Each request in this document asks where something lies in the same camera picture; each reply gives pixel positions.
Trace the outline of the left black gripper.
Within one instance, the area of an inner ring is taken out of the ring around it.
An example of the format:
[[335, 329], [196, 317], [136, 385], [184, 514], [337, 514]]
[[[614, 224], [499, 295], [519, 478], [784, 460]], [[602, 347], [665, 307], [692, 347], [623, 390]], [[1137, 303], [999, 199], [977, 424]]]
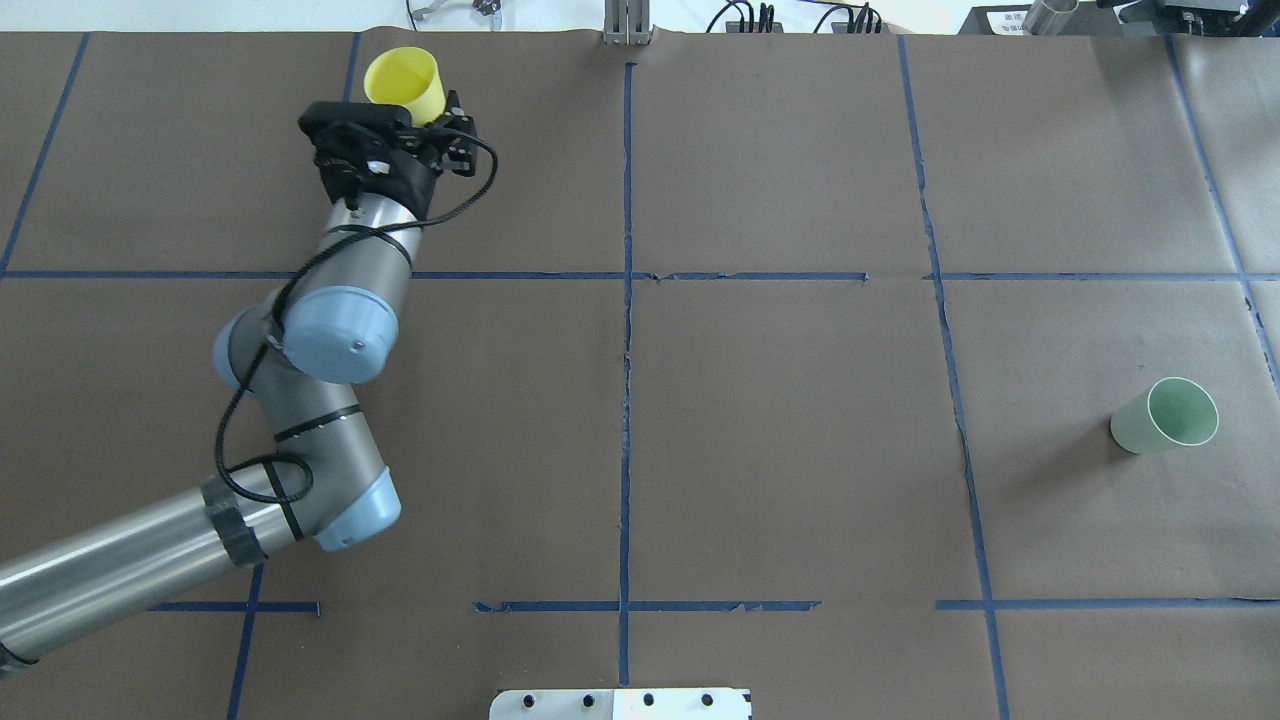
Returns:
[[317, 169], [329, 201], [355, 210], [361, 204], [358, 199], [371, 193], [399, 204], [413, 219], [425, 222], [442, 174], [475, 177], [477, 141], [472, 140], [474, 118], [453, 90], [420, 94], [420, 126], [425, 127], [420, 160], [398, 150], [387, 160], [319, 151]]

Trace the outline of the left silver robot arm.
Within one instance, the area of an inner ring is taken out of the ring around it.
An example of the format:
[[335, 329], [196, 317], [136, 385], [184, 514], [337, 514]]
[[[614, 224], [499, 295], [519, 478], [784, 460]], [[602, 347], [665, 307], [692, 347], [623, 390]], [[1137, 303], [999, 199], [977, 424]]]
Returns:
[[448, 176], [497, 179], [498, 155], [454, 90], [321, 101], [300, 128], [330, 210], [298, 268], [220, 331], [228, 387], [193, 489], [3, 564], [3, 673], [301, 541], [335, 552], [388, 529], [396, 480], [358, 388], [402, 336], [426, 234], [475, 202], [436, 205]]

